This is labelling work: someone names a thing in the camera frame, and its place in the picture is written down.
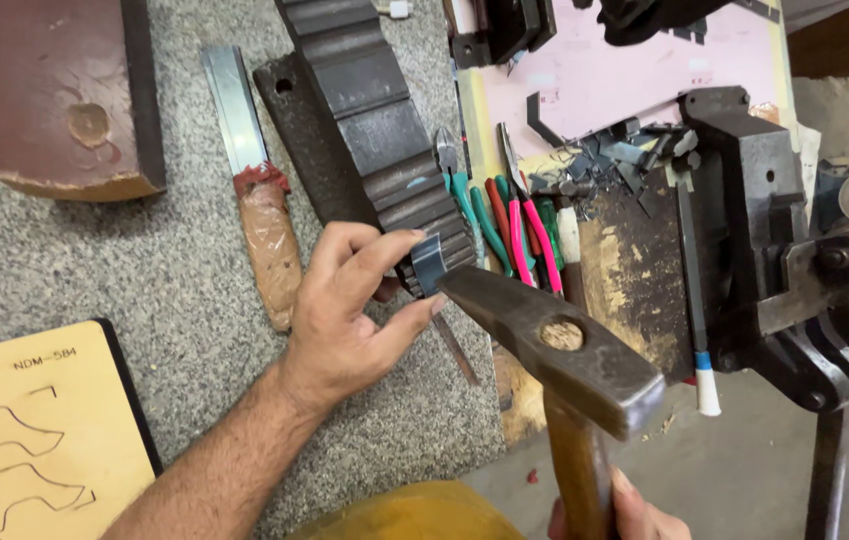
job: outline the hand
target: hand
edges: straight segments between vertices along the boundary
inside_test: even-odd
[[[610,479],[614,518],[621,540],[692,540],[692,532],[685,522],[645,502],[621,469],[614,467]],[[567,537],[565,505],[561,498],[554,501],[547,536],[551,540]]]
[[[384,327],[363,313],[372,297],[387,302],[398,291],[398,279],[383,275],[424,238],[420,230],[382,235],[369,225],[327,224],[298,288],[287,354],[277,366],[298,406],[324,414],[376,383],[445,305],[444,294],[412,301]]]

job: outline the hammer head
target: hammer head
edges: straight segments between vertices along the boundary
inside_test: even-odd
[[[616,439],[636,434],[661,404],[661,371],[574,305],[474,266],[444,274],[438,288],[546,389]],[[581,330],[580,346],[543,341],[543,331],[562,323]]]

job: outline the pink handle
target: pink handle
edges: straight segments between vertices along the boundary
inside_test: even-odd
[[[538,208],[531,201],[524,202],[523,206],[524,213],[531,221],[531,228],[535,230],[535,235],[538,235],[538,244],[541,245],[541,252],[544,253],[544,264],[547,266],[547,278],[551,282],[551,290],[561,292],[561,275],[558,274],[558,265],[554,262],[554,251],[551,250],[551,239],[548,231],[545,230],[541,216],[538,215]]]
[[[508,214],[511,218],[511,249],[514,252],[514,266],[517,266],[517,275],[521,282],[527,286],[535,287],[531,280],[531,272],[528,271],[528,262],[525,260],[525,248],[522,246],[522,207],[518,200],[508,202]]]

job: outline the granite countertop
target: granite countertop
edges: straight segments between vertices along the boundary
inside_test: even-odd
[[[0,341],[106,317],[165,464],[201,436],[285,348],[255,289],[231,173],[198,51],[237,44],[246,68],[292,50],[270,0],[151,0],[168,191],[103,204],[37,199],[0,183]],[[382,21],[425,127],[458,130],[440,2]],[[264,139],[292,186],[302,261],[321,231],[258,100]],[[369,307],[378,322],[407,295]],[[487,334],[450,305],[482,384],[469,387],[429,328],[394,371],[348,399],[275,493],[262,537],[408,483],[452,478],[503,452]]]

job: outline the pink board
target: pink board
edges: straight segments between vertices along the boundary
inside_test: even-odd
[[[527,96],[541,92],[541,119],[565,139],[577,139],[623,118],[642,123],[680,119],[674,98],[698,87],[743,86],[753,105],[773,103],[772,29],[767,19],[734,4],[707,17],[705,44],[658,33],[630,47],[604,41],[599,10],[553,0],[558,34],[506,66],[480,69],[491,126],[507,122],[516,153],[552,152],[527,126]]]

